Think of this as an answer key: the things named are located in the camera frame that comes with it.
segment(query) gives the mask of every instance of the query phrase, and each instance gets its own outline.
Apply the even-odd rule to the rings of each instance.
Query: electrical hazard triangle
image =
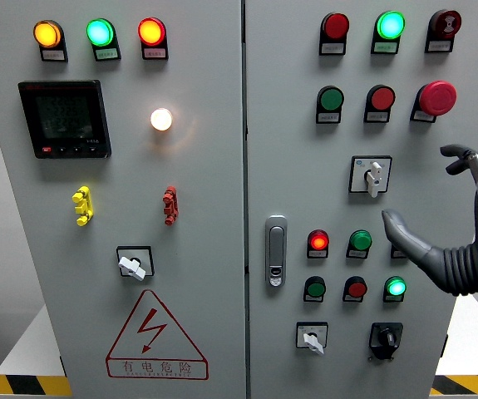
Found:
[[[209,364],[170,310],[142,292],[106,358],[115,378],[207,380]]]

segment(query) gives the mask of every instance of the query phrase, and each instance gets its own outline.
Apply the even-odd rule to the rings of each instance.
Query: red push button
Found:
[[[379,111],[389,109],[396,99],[394,90],[390,87],[381,87],[375,90],[372,94],[372,106]]]
[[[344,302],[362,302],[368,287],[364,282],[364,278],[353,276],[346,280],[344,285],[344,295],[342,300]]]
[[[440,39],[452,39],[461,29],[461,15],[454,10],[440,10],[431,18],[430,28]]]
[[[330,39],[341,39],[349,31],[349,20],[344,14],[330,14],[323,24],[323,31]]]
[[[456,103],[456,89],[448,81],[434,81],[423,87],[419,102],[421,110],[426,114],[444,115]]]
[[[367,292],[368,287],[365,283],[354,283],[349,286],[347,293],[349,293],[353,298],[363,297]]]

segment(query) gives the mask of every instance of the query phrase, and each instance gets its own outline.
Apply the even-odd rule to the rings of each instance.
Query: red terminal connector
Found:
[[[163,202],[165,203],[165,209],[163,209],[163,213],[166,214],[165,224],[171,226],[178,219],[178,214],[180,214],[174,186],[169,185],[166,188],[165,194],[163,195]]]

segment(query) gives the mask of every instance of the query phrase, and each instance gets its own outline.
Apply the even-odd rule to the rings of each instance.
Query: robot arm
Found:
[[[438,288],[453,295],[478,293],[478,153],[462,145],[441,147],[444,156],[458,160],[446,168],[450,175],[469,169],[476,184],[475,229],[473,244],[441,249],[412,233],[403,218],[393,209],[382,211],[388,239],[414,264],[423,270]]]

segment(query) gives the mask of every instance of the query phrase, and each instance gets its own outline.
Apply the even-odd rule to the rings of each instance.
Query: green push button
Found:
[[[359,251],[366,251],[372,246],[372,236],[366,230],[357,230],[349,238],[349,243]]]
[[[320,104],[328,111],[334,111],[342,105],[344,97],[342,92],[335,87],[329,87],[320,96]]]
[[[311,297],[321,297],[325,294],[325,287],[320,283],[313,283],[308,286],[307,292]]]
[[[305,294],[309,297],[321,298],[325,294],[325,291],[325,282],[320,276],[309,277],[305,282]]]
[[[405,280],[401,277],[390,277],[385,283],[385,288],[390,295],[402,295],[407,290]]]

